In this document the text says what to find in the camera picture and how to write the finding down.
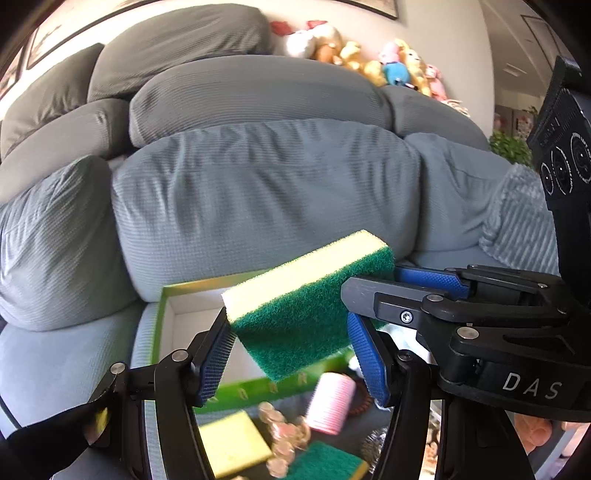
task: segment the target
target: black frame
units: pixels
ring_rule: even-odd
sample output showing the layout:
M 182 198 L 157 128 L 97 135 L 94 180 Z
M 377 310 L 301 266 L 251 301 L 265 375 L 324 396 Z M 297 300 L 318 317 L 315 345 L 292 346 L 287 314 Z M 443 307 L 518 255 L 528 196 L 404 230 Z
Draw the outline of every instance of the black frame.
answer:
M 396 0 L 393 0 L 394 6 L 396 7 L 396 11 L 397 11 L 396 15 L 388 14 L 388 13 L 380 10 L 379 8 L 370 7 L 369 5 L 361 4 L 359 2 L 356 2 L 355 0 L 336 0 L 336 1 L 341 2 L 343 4 L 353 5 L 354 7 L 363 8 L 364 10 L 368 10 L 370 12 L 373 12 L 374 14 L 378 14 L 378 15 L 381 15 L 382 17 L 389 18 L 390 20 L 398 20 L 400 18 L 400 16 L 398 15 L 398 5 L 396 4 Z

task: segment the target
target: sofa cushion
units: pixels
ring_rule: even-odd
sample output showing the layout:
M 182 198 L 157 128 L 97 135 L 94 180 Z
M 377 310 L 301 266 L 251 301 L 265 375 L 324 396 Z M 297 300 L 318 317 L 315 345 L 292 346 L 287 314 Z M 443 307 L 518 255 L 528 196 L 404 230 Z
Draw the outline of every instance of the sofa cushion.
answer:
M 458 250 L 482 236 L 486 210 L 510 163 L 434 134 L 405 141 L 421 154 L 421 215 L 415 249 Z
M 188 61 L 270 51 L 269 23 L 256 8 L 221 4 L 173 10 L 128 28 L 105 47 L 88 101 L 128 98 L 157 73 Z
M 2 158 L 35 130 L 86 103 L 90 76 L 103 47 L 97 43 L 74 53 L 14 100 L 0 134 Z
M 160 139 L 113 175 L 134 286 L 275 267 L 366 229 L 414 247 L 420 161 L 380 127 L 335 120 L 222 125 Z
M 505 267 L 505 265 L 487 255 L 478 245 L 445 252 L 413 252 L 409 259 L 419 267 L 434 270 L 444 270 L 448 267 L 466 268 L 468 265 Z
M 313 60 L 234 56 L 154 77 L 131 101 L 129 133 L 139 148 L 192 128 L 309 118 L 391 127 L 387 101 L 355 72 Z
M 105 160 L 127 152 L 129 103 L 105 99 L 81 106 L 39 129 L 0 166 L 0 204 L 85 155 Z
M 490 151 L 478 125 L 453 108 L 406 87 L 389 85 L 380 91 L 392 104 L 394 132 L 399 137 L 418 132 L 437 134 L 452 142 Z
M 8 323 L 52 330 L 136 299 L 110 186 L 106 162 L 85 157 L 0 207 L 0 315 Z
M 0 333 L 0 394 L 21 425 L 88 401 L 115 362 L 129 364 L 144 304 L 52 332 Z

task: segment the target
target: yellow plush toy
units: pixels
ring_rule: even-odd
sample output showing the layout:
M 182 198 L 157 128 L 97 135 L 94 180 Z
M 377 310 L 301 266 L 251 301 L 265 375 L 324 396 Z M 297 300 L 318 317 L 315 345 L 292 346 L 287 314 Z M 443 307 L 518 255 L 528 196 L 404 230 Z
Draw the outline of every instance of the yellow plush toy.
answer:
M 376 87 L 383 87 L 388 84 L 382 71 L 382 64 L 377 60 L 369 61 L 363 65 L 363 75 Z
M 361 45 L 357 42 L 348 41 L 336 58 L 335 64 L 360 73 L 375 86 L 382 87 L 388 84 L 382 72 L 382 64 L 377 60 L 365 63 L 361 58 Z
M 423 95 L 430 97 L 431 87 L 429 86 L 429 80 L 425 76 L 427 65 L 425 65 L 423 59 L 416 51 L 410 48 L 402 48 L 399 52 L 399 55 L 400 61 L 406 65 L 406 68 L 408 68 L 411 83 L 417 87 L 418 91 Z

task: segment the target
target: pink plush toy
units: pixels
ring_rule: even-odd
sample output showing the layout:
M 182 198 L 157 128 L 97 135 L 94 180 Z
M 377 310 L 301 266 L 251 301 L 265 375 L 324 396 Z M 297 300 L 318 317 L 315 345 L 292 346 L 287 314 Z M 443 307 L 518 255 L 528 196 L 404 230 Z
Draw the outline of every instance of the pink plush toy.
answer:
M 445 87 L 441 82 L 441 71 L 434 65 L 427 65 L 427 68 L 425 69 L 425 77 L 429 81 L 431 97 L 439 102 L 447 100 Z
M 388 63 L 396 63 L 400 61 L 400 55 L 398 52 L 400 51 L 400 47 L 396 44 L 396 42 L 388 42 L 384 45 L 382 51 L 378 55 L 378 60 L 382 65 L 387 65 Z

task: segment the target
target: white plush toy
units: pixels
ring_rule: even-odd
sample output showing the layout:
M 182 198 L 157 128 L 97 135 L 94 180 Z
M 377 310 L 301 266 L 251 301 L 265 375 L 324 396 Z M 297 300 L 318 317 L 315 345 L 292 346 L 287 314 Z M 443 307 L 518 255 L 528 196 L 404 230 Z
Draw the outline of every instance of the white plush toy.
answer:
M 284 37 L 285 55 L 298 59 L 309 59 L 316 50 L 316 38 L 311 30 L 298 30 Z

